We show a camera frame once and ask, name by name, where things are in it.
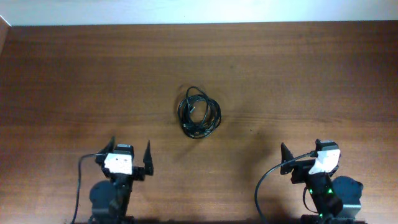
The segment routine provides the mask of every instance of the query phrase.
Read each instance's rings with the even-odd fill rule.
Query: wire
[[[308,206],[307,206],[307,203],[305,203],[305,193],[307,192],[307,190],[308,190],[307,187],[304,187],[304,192],[303,192],[303,202],[304,202],[304,206],[305,206],[305,208],[306,208],[308,211],[318,214],[318,212],[315,212],[315,211],[309,209]]]
[[[259,188],[260,188],[260,185],[261,185],[262,181],[263,181],[272,171],[274,171],[274,170],[276,170],[276,169],[278,169],[278,168],[280,168],[280,167],[282,167],[282,166],[284,166],[284,165],[287,165],[287,164],[289,164],[289,163],[291,163],[291,162],[294,162],[294,161],[296,161],[296,160],[298,160],[298,159],[302,159],[302,158],[307,157],[307,156],[312,156],[313,153],[314,153],[314,151],[309,152],[309,153],[306,153],[306,154],[301,155],[301,156],[297,156],[297,157],[295,157],[295,158],[293,158],[293,159],[291,159],[291,160],[289,160],[289,161],[285,161],[285,162],[283,162],[283,163],[281,163],[281,164],[278,164],[278,165],[274,166],[273,168],[271,168],[269,171],[267,171],[267,172],[261,177],[261,179],[260,179],[259,182],[257,183],[256,190],[254,191],[254,203],[256,204],[257,211],[258,211],[258,213],[259,213],[259,215],[260,215],[260,217],[261,217],[261,220],[262,220],[264,223],[268,223],[268,222],[267,222],[266,217],[265,217],[265,216],[262,214],[262,212],[261,212],[261,209],[260,209],[260,206],[259,206],[259,202],[258,202],[258,199],[257,199],[257,193],[258,193],[258,191],[259,191]]]
[[[92,153],[92,154],[87,154],[79,159],[78,163],[78,179],[77,179],[77,193],[76,193],[76,205],[75,205],[75,213],[73,214],[73,219],[71,224],[75,223],[76,216],[77,216],[77,208],[79,207],[79,194],[80,194],[80,183],[81,183],[81,162],[83,159],[89,158],[89,157],[96,157],[96,156],[103,156],[104,154],[101,153]]]
[[[198,90],[201,94],[189,96],[189,91],[192,88]],[[194,123],[191,119],[191,113],[195,109],[193,105],[198,101],[206,102],[206,113],[200,123]],[[219,104],[196,86],[188,88],[185,99],[178,106],[177,115],[184,133],[193,139],[202,139],[209,136],[221,124]]]

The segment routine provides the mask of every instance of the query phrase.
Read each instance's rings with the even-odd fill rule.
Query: brown table
[[[155,176],[134,184],[136,218],[258,218],[254,188],[280,143],[297,156],[319,138],[340,146],[336,175],[364,184],[358,218],[394,223],[397,71],[392,21],[12,27],[0,57],[0,223],[70,222],[77,160],[112,135],[134,145],[138,165],[151,140]],[[176,118],[190,85],[221,106],[204,140]],[[103,179],[84,162],[79,222]],[[303,188],[271,174],[264,213],[309,213]]]

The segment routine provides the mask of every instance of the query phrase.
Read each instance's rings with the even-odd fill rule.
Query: white backdrop
[[[398,19],[398,0],[0,0],[13,26]]]

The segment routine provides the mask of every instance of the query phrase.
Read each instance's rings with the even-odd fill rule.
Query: wooden table
[[[151,141],[155,176],[134,184],[136,218],[257,219],[254,188],[281,142],[298,156],[319,138],[340,146],[336,175],[364,184],[358,218],[394,223],[397,74],[396,21],[12,27],[0,57],[0,223],[70,222],[78,158],[112,135],[138,165]],[[203,140],[175,114],[190,85],[223,114]],[[104,179],[92,160],[82,169],[79,222]],[[271,174],[264,213],[309,213],[303,188]]]

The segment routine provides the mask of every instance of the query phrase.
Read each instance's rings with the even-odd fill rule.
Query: wooden tabletop
[[[202,140],[176,116],[191,85],[223,114]],[[113,135],[134,146],[137,165],[151,142],[155,175],[134,183],[136,218],[257,219],[254,188],[280,162],[281,142],[298,156],[319,138],[340,146],[335,175],[364,184],[358,218],[396,222],[396,21],[11,27],[0,96],[0,223],[69,223],[78,158]],[[104,179],[92,159],[82,172],[79,222]],[[308,214],[303,188],[277,170],[261,208]]]

